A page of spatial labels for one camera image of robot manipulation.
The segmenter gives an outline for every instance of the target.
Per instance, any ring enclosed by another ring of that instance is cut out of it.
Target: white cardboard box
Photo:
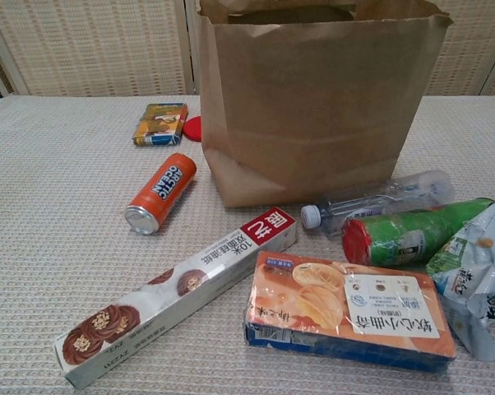
[[[250,274],[259,251],[296,238],[295,219],[274,207],[93,314],[54,344],[65,378],[86,387]]]

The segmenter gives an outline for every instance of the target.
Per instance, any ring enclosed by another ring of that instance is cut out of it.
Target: plastic water bottle
[[[306,229],[320,227],[329,237],[338,235],[346,220],[440,206],[452,201],[454,188],[447,173],[429,170],[384,184],[346,189],[304,206],[301,219]]]

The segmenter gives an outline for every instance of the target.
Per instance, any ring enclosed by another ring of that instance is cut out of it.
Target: can lid
[[[343,250],[348,262],[370,266],[370,245],[372,238],[366,225],[358,220],[346,221],[342,229]]]
[[[201,117],[197,116],[195,118],[189,119],[183,125],[183,134],[189,140],[194,142],[201,142]]]
[[[129,206],[124,216],[132,230],[142,235],[150,235],[160,228],[156,218],[143,207]]]
[[[321,212],[319,208],[313,204],[304,206],[300,209],[300,219],[306,229],[313,229],[321,226]]]

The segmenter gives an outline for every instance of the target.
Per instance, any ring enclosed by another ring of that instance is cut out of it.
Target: red label
[[[249,221],[240,229],[258,245],[272,239],[282,230],[289,228],[295,219],[278,207],[273,207],[261,216]]]

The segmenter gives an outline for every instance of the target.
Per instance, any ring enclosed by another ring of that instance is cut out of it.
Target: white bottle cap
[[[306,229],[313,229],[321,226],[321,212],[315,205],[304,206],[300,210],[300,218]]]

